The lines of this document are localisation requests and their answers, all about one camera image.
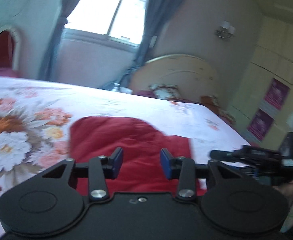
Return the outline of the red puffer jacket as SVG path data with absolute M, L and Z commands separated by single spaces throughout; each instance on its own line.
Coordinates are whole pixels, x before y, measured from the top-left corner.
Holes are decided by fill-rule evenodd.
M 190 139 L 165 135 L 135 118 L 89 116 L 70 127 L 70 157 L 87 163 L 100 155 L 123 149 L 123 164 L 117 179 L 106 181 L 110 195 L 116 192 L 170 192 L 175 194 L 177 180 L 167 180 L 160 163 L 160 150 L 174 157 L 192 156 Z

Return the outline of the lower purple poster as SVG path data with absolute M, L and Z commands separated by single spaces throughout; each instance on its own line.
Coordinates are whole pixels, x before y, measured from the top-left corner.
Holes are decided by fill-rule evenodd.
M 253 135 L 255 139 L 262 141 L 271 128 L 273 122 L 273 117 L 259 108 L 247 127 L 247 131 Z

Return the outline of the purple poster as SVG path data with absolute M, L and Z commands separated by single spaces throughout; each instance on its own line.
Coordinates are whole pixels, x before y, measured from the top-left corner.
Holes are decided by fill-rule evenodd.
M 290 87 L 277 79 L 272 79 L 264 101 L 277 110 L 281 110 L 290 92 Z
M 253 135 L 255 139 L 262 141 L 271 128 L 273 122 L 273 117 L 259 108 L 247 127 L 247 131 Z

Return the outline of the cream wardrobe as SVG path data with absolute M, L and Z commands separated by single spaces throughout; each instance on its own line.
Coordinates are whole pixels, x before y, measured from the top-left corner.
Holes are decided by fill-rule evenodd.
M 277 149 L 293 131 L 293 25 L 262 21 L 239 88 L 228 111 L 235 129 L 249 143 Z

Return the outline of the upper purple poster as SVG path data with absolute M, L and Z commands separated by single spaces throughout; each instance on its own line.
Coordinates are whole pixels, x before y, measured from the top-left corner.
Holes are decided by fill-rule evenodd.
M 290 87 L 277 79 L 272 79 L 264 101 L 277 110 L 281 110 L 290 92 Z

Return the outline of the patterned white brown pillow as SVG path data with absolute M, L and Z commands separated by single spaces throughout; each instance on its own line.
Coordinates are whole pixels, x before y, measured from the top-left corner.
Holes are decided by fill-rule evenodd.
M 149 89 L 158 99 L 173 101 L 182 98 L 176 85 L 151 84 Z

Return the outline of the white floral bed sheet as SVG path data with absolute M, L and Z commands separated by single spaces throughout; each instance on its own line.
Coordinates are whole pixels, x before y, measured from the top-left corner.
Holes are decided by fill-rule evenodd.
M 62 83 L 0 76 L 0 196 L 70 157 L 70 127 L 89 116 L 135 118 L 190 139 L 198 164 L 246 141 L 207 107 Z M 0 238 L 4 230 L 0 223 Z

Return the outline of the cream round headboard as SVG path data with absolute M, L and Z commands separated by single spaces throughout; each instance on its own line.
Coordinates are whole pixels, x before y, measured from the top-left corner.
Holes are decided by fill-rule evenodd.
M 186 54 L 160 56 L 147 61 L 131 77 L 134 92 L 150 85 L 176 85 L 184 99 L 199 101 L 204 95 L 217 95 L 217 71 L 205 60 Z

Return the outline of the purple blanket on side bed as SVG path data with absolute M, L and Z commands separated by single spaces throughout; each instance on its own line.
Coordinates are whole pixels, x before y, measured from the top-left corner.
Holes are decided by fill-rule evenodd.
M 18 72 L 9 67 L 0 67 L 0 76 L 19 78 Z

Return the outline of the right grey curtain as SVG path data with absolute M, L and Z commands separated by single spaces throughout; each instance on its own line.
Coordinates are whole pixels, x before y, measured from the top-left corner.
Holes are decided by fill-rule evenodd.
M 127 86 L 134 72 L 144 66 L 163 27 L 185 0 L 146 0 L 144 30 L 133 64 L 118 79 L 118 87 Z

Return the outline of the grey curtain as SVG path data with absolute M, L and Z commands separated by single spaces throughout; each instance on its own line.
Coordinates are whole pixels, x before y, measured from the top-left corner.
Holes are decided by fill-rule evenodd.
M 56 63 L 60 48 L 62 33 L 65 25 L 68 23 L 67 18 L 75 9 L 80 0 L 61 0 L 59 17 L 57 18 L 55 28 L 44 53 L 42 63 L 38 72 L 38 79 L 43 81 L 56 81 Z
M 118 79 L 118 87 L 127 86 L 134 72 L 144 66 L 163 27 L 185 0 L 146 0 L 144 30 L 133 64 Z

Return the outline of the left grey curtain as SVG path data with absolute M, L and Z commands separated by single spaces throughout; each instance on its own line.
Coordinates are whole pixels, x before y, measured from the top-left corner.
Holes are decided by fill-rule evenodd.
M 57 18 L 55 28 L 44 53 L 42 63 L 38 72 L 38 79 L 43 81 L 56 81 L 56 63 L 60 48 L 62 33 L 65 25 L 68 23 L 67 18 L 75 9 L 80 0 L 61 0 L 59 17 Z

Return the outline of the wall lamp fixture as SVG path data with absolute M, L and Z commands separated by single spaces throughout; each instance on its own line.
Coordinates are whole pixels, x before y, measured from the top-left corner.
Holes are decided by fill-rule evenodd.
M 215 35 L 222 40 L 229 40 L 234 37 L 236 28 L 230 22 L 224 21 L 221 26 L 215 31 Z

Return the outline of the window with white frame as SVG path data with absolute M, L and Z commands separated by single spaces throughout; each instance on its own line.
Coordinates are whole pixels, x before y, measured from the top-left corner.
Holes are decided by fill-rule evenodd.
M 138 46 L 146 6 L 147 0 L 80 0 L 67 17 L 65 27 Z

